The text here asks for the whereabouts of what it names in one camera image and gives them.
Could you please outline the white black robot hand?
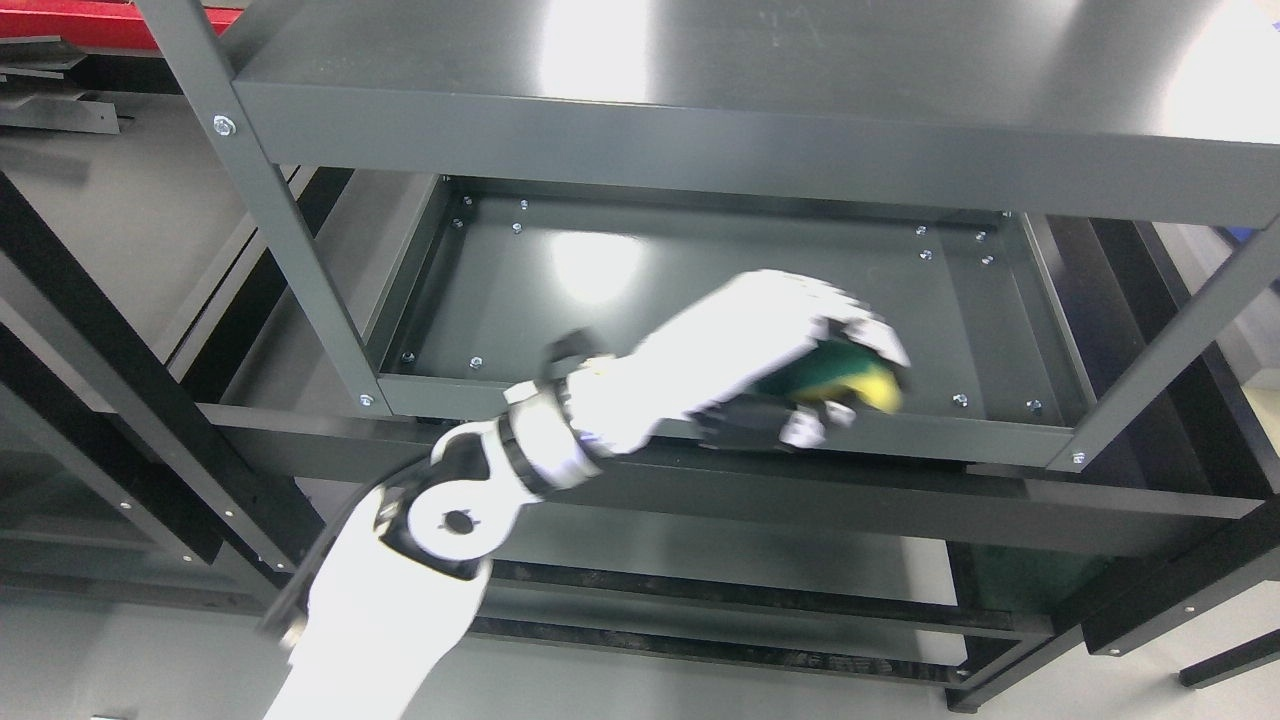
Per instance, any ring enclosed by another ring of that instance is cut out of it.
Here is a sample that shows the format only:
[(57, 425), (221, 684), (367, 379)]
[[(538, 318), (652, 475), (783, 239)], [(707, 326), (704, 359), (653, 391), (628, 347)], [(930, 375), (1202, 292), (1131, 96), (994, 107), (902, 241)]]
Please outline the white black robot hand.
[(828, 340), (873, 350), (902, 387), (911, 361), (882, 315), (824, 281), (760, 269), (699, 299), (630, 354), (586, 360), (566, 379), (564, 409), (608, 455), (637, 451), (677, 419), (701, 423), (713, 448), (815, 448), (867, 406), (796, 404), (751, 386)]

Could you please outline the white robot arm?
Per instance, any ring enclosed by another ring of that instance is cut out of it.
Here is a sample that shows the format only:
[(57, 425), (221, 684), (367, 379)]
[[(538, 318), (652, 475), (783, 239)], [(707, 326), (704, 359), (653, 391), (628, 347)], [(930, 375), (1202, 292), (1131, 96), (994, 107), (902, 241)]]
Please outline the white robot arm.
[(599, 356), (586, 331), (557, 340), (498, 418), (356, 493), (264, 620), (292, 643), (266, 717), (402, 717), (476, 618), (521, 510), (599, 474), (566, 409), (568, 361)]

